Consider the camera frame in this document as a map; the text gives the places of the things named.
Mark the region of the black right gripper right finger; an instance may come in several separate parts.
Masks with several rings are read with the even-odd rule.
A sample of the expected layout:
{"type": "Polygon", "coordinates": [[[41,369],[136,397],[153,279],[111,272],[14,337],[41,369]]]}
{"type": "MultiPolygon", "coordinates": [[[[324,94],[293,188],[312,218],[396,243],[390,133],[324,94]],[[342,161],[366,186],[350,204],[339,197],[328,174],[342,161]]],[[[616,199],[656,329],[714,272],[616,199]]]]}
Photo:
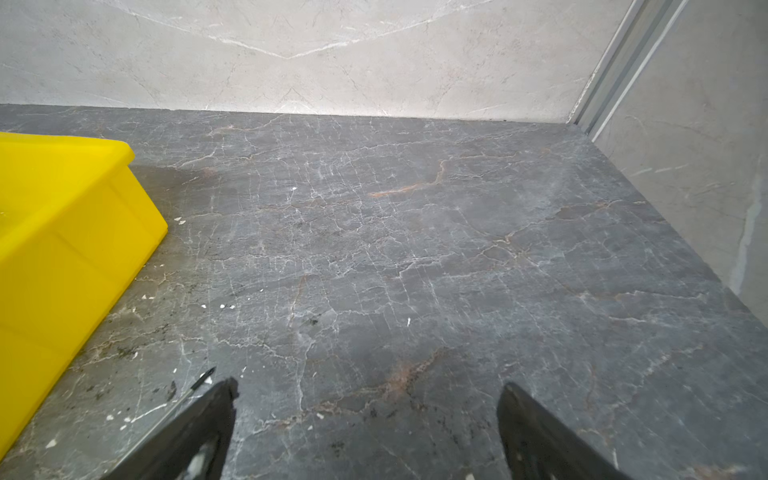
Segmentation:
{"type": "Polygon", "coordinates": [[[503,386],[496,415],[514,479],[628,477],[514,382],[503,386]]]}

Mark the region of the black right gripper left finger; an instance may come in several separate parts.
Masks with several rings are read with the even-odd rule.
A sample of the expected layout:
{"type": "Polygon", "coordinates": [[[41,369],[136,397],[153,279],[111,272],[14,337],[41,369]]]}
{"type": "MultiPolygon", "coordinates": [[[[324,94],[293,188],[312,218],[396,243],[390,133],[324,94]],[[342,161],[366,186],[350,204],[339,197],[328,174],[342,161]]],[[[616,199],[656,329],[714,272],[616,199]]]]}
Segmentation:
{"type": "Polygon", "coordinates": [[[235,421],[239,384],[214,384],[107,472],[106,479],[219,479],[235,421]]]}

